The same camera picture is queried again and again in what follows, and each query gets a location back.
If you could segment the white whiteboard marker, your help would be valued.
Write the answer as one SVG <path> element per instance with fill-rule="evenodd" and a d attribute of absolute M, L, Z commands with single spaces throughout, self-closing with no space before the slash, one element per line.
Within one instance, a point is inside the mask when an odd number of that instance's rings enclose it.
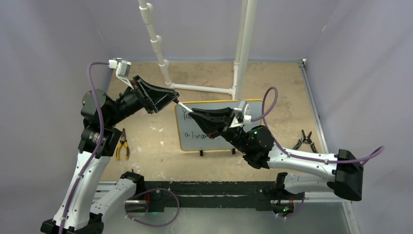
<path fill-rule="evenodd" d="M 184 103 L 182 102 L 178 102 L 177 105 L 179 105 L 180 107 L 182 107 L 186 112 L 191 113 L 193 112 L 192 109 L 190 109 L 189 107 L 187 107 Z"/>

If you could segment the yellow framed whiteboard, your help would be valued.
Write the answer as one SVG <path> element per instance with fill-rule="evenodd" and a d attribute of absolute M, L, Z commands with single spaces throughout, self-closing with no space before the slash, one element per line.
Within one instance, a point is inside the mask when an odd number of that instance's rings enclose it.
<path fill-rule="evenodd" d="M 249 105 L 248 116 L 259 117 L 262 114 L 262 99 L 247 99 Z M 214 100 L 214 101 L 192 101 L 184 102 L 190 109 L 217 110 L 224 108 L 237 108 L 240 101 L 237 100 Z M 251 122 L 244 126 L 227 129 L 214 138 L 202 131 L 197 122 L 192 119 L 189 111 L 176 104 L 174 107 L 180 148 L 183 151 L 208 151 L 208 150 L 231 150 L 239 149 L 245 145 L 247 132 L 252 128 L 260 126 L 261 120 Z"/>

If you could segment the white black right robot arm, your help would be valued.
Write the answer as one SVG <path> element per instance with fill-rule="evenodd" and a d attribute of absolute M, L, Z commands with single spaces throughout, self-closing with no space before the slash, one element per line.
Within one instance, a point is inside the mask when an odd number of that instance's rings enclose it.
<path fill-rule="evenodd" d="M 268 127 L 259 125 L 249 131 L 244 125 L 252 117 L 239 108 L 203 110 L 193 108 L 189 115 L 207 137 L 222 137 L 243 154 L 255 169 L 289 169 L 306 178 L 286 174 L 274 184 L 274 194 L 286 198 L 290 194 L 327 191 L 349 201 L 361 201 L 364 167 L 348 150 L 337 154 L 309 153 L 278 145 Z"/>

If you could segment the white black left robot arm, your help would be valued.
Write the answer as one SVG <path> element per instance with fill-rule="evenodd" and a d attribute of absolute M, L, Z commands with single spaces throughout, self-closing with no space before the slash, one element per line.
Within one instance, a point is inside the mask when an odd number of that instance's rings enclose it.
<path fill-rule="evenodd" d="M 178 92 L 151 85 L 135 76 L 126 90 L 112 99 L 102 90 L 89 91 L 82 99 L 84 129 L 78 146 L 76 168 L 67 194 L 55 216 L 43 222 L 45 234 L 100 234 L 104 224 L 128 198 L 145 194 L 144 178 L 124 173 L 114 188 L 97 202 L 94 195 L 111 160 L 122 131 L 116 125 L 144 109 L 149 114 L 176 102 Z"/>

